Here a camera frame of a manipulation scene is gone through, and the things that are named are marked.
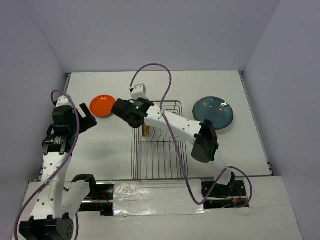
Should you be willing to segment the yellow patterned plate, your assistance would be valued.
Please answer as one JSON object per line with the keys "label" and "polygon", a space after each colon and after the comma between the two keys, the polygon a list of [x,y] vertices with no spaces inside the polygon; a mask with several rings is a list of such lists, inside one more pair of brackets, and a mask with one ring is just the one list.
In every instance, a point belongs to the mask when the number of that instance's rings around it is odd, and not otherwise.
{"label": "yellow patterned plate", "polygon": [[150,126],[148,126],[148,125],[143,125],[143,126],[142,126],[142,136],[143,136],[144,138],[146,138],[146,137],[149,135],[149,133],[150,133]]}

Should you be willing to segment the orange plate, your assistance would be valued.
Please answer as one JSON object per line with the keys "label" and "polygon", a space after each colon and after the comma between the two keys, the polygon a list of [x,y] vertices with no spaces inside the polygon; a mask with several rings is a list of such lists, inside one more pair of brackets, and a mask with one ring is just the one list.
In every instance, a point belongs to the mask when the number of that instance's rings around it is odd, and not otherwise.
{"label": "orange plate", "polygon": [[115,98],[111,95],[99,95],[91,101],[89,109],[96,117],[108,117],[112,114],[112,108],[115,102]]}

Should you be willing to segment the grey plate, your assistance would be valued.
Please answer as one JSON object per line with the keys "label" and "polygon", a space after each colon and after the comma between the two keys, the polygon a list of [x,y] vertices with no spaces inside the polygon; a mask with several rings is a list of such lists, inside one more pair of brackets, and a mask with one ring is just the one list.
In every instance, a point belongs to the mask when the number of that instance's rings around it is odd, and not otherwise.
{"label": "grey plate", "polygon": [[211,121],[215,130],[227,128],[234,120],[231,105],[215,96],[206,96],[198,100],[192,108],[192,114],[196,121]]}

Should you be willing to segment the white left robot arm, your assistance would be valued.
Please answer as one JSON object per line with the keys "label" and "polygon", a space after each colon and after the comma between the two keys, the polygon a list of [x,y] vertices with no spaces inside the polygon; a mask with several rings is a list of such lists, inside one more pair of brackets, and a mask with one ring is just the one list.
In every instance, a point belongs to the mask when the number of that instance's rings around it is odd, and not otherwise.
{"label": "white left robot arm", "polygon": [[76,240],[79,236],[78,211],[84,199],[93,199],[98,186],[92,174],[78,174],[65,188],[68,166],[79,135],[97,125],[85,103],[85,116],[70,103],[55,104],[53,123],[42,141],[41,186],[28,198],[22,210],[36,200],[28,220],[16,219],[14,238],[26,240]]}

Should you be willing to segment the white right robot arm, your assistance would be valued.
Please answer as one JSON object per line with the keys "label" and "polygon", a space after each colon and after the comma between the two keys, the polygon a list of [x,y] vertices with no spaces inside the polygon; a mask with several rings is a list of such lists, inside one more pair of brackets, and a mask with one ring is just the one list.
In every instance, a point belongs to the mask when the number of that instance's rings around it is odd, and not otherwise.
{"label": "white right robot arm", "polygon": [[184,118],[141,97],[134,103],[119,98],[111,112],[132,128],[145,125],[166,131],[173,139],[182,138],[192,145],[192,158],[206,164],[213,172],[218,192],[228,196],[234,191],[235,174],[227,168],[227,163],[222,157],[218,136],[211,121],[206,119],[200,122]]}

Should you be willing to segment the silver foil tape sheet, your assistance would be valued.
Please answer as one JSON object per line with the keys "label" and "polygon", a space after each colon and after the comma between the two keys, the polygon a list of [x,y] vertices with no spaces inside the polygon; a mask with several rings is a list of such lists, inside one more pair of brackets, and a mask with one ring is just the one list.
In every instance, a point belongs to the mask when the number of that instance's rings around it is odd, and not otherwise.
{"label": "silver foil tape sheet", "polygon": [[204,214],[192,200],[183,180],[117,181],[113,193],[116,217]]}

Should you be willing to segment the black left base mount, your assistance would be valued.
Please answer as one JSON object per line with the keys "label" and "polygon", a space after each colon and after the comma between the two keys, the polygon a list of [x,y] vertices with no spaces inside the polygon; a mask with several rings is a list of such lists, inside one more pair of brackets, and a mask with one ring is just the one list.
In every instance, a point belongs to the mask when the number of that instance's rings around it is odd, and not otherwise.
{"label": "black left base mount", "polygon": [[82,201],[79,212],[94,212],[106,217],[113,216],[114,191],[114,182],[98,182],[95,195],[86,197]]}

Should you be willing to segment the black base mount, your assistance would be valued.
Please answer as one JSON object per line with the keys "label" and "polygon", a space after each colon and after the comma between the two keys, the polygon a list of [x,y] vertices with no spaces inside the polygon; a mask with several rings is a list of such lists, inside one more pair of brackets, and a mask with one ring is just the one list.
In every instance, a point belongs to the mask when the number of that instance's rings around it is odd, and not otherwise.
{"label": "black base mount", "polygon": [[86,197],[82,201],[79,212],[94,212],[106,217],[113,216],[114,191],[114,182],[98,182],[95,195]]}
{"label": "black base mount", "polygon": [[203,204],[203,208],[209,209],[229,209],[240,208],[244,205],[249,207],[247,203],[249,196],[247,195],[246,187],[243,180],[236,180],[231,190],[224,185],[217,184],[209,197]]}

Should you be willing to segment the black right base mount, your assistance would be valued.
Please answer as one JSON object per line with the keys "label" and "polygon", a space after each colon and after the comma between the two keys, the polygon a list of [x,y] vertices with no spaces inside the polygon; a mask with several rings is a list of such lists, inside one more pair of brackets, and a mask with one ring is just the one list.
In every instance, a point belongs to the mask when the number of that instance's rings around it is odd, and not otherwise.
{"label": "black right base mount", "polygon": [[246,187],[243,180],[236,180],[231,190],[224,185],[217,184],[209,197],[203,204],[203,208],[209,209],[229,209],[240,208],[244,205],[249,207],[247,203],[249,196],[247,195]]}

